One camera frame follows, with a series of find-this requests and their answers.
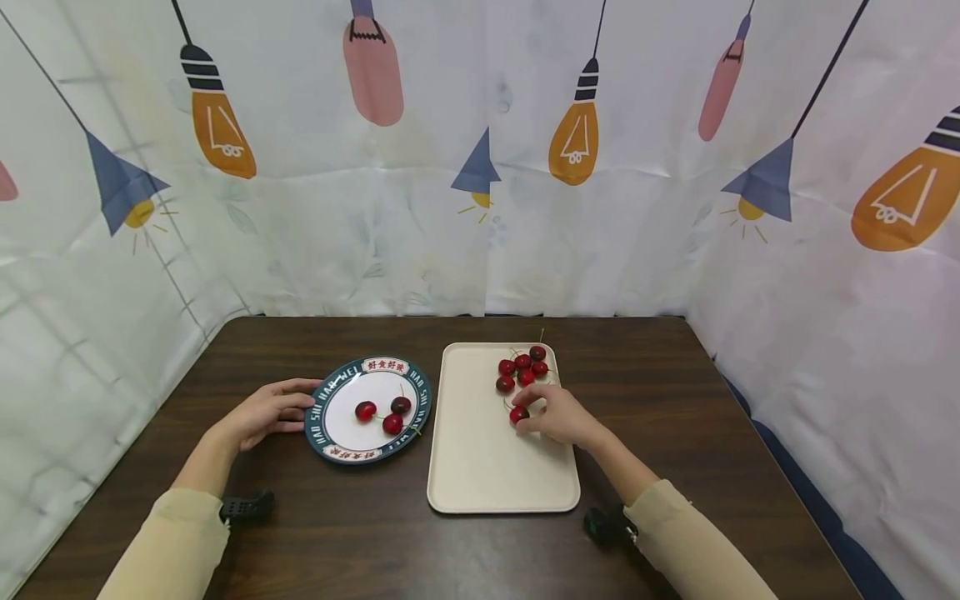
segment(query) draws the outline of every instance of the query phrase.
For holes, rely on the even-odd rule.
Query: plate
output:
[[[390,414],[397,396],[410,398],[413,406],[396,436],[383,431],[381,419]],[[433,393],[426,375],[413,363],[395,356],[368,356],[346,363],[332,372],[313,393],[316,400],[303,420],[306,439],[318,454],[343,465],[382,461],[399,452],[423,431]],[[360,422],[353,411],[369,400],[377,416]]]

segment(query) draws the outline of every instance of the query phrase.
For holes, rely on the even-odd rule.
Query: table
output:
[[[535,341],[565,386],[741,549],[785,598],[858,598],[687,323],[656,319],[248,317],[227,324],[17,596],[92,598],[206,428],[260,385],[389,353],[434,394],[452,342]],[[491,385],[495,379],[491,375]],[[339,467],[302,435],[242,455],[228,493],[269,488],[270,520],[236,528],[207,598],[672,598],[637,552],[581,529],[617,502],[577,451],[571,513],[441,516],[426,501],[432,424],[383,463]]]

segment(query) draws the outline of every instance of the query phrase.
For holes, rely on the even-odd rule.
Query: black clip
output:
[[[617,504],[606,514],[598,508],[589,509],[584,515],[584,531],[601,548],[624,542],[636,544],[636,527],[623,514],[622,504]]]
[[[266,518],[274,509],[274,493],[270,490],[260,490],[250,498],[224,498],[224,506],[220,509],[220,520],[224,523],[242,523],[245,521]]]

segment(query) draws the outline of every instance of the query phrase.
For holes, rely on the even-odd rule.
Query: white plate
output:
[[[441,513],[562,513],[580,501],[573,447],[539,433],[518,436],[496,388],[497,364],[530,343],[451,344],[444,350],[427,500]],[[542,380],[560,383],[553,349]],[[531,406],[531,414],[542,400]]]
[[[403,416],[403,429],[392,436],[383,431],[381,420],[390,414],[397,396],[411,401]],[[393,356],[370,356],[345,364],[332,372],[313,393],[316,400],[303,420],[310,445],[334,463],[357,465],[383,460],[400,451],[422,431],[433,397],[430,382],[416,365]],[[357,404],[376,404],[377,416],[360,422],[354,414]]]

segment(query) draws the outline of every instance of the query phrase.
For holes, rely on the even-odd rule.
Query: plastic tray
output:
[[[518,436],[504,399],[509,403],[520,387],[508,396],[494,387],[500,360],[532,345],[457,343],[444,350],[426,491],[434,510],[562,513],[580,501],[573,447],[539,433]],[[542,381],[560,383],[553,349],[541,346],[550,367]]]

